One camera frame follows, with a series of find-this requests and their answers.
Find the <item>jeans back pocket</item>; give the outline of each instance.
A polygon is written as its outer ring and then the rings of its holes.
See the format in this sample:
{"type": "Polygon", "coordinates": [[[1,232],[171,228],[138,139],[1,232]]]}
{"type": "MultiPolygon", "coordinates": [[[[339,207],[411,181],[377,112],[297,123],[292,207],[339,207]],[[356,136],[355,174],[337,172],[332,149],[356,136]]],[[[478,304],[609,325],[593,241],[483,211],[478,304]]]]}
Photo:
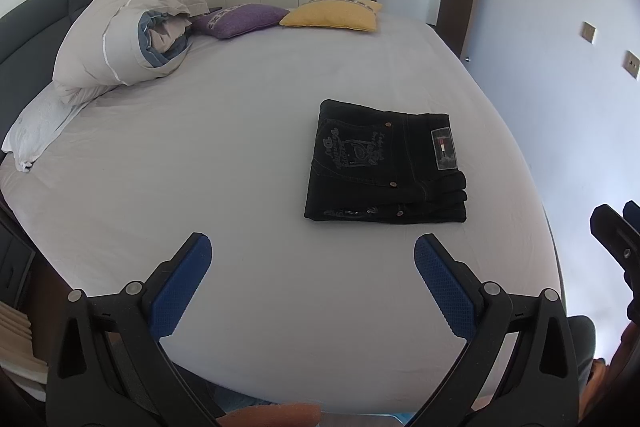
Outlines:
{"type": "Polygon", "coordinates": [[[388,187],[396,179],[393,139],[391,124],[353,125],[327,118],[318,126],[312,167],[321,176],[388,187]]]}

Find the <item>white bed sheet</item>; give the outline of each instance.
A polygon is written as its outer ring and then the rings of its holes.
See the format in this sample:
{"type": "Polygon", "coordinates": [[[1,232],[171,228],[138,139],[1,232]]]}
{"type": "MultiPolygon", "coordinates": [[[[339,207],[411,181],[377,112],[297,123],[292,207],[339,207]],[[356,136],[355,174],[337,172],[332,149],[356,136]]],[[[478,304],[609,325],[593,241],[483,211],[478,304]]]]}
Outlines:
{"type": "MultiPolygon", "coordinates": [[[[417,410],[463,341],[413,261],[433,232],[480,280],[559,290],[552,238],[513,137],[427,25],[281,28],[194,39],[169,77],[95,100],[0,188],[71,287],[145,280],[191,232],[214,249],[172,359],[216,383],[326,410],[417,410]],[[464,224],[315,223],[303,217],[322,100],[450,115],[468,180],[464,224]]],[[[495,389],[508,351],[486,392],[495,389]]]]}

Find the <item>wall switch panel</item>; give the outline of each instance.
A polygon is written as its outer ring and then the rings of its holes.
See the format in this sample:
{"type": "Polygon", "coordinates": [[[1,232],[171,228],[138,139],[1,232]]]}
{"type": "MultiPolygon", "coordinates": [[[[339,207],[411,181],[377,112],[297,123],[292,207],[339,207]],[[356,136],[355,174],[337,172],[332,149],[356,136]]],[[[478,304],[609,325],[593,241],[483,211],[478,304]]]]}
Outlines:
{"type": "Polygon", "coordinates": [[[640,72],[640,58],[636,57],[632,52],[626,52],[623,67],[632,77],[637,79],[640,72]]]}
{"type": "Polygon", "coordinates": [[[596,39],[596,28],[585,22],[582,24],[582,32],[580,34],[584,40],[593,44],[596,39]]]}

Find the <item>gray upholstered headboard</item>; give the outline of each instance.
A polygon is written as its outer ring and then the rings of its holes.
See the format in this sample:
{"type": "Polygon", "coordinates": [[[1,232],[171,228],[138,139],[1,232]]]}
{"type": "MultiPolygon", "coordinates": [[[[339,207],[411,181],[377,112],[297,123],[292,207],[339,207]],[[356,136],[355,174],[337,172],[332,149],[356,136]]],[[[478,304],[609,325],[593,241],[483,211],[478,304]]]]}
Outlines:
{"type": "Polygon", "coordinates": [[[27,0],[0,19],[0,140],[51,82],[60,44],[91,1],[27,0]]]}

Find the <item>yellow pillow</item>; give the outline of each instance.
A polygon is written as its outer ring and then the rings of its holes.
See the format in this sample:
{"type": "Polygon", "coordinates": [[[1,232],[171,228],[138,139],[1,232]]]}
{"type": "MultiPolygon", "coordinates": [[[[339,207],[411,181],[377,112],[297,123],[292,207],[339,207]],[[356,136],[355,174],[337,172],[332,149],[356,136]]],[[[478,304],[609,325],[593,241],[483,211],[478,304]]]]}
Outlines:
{"type": "Polygon", "coordinates": [[[382,4],[367,0],[311,0],[285,15],[281,26],[323,26],[376,31],[382,4]]]}

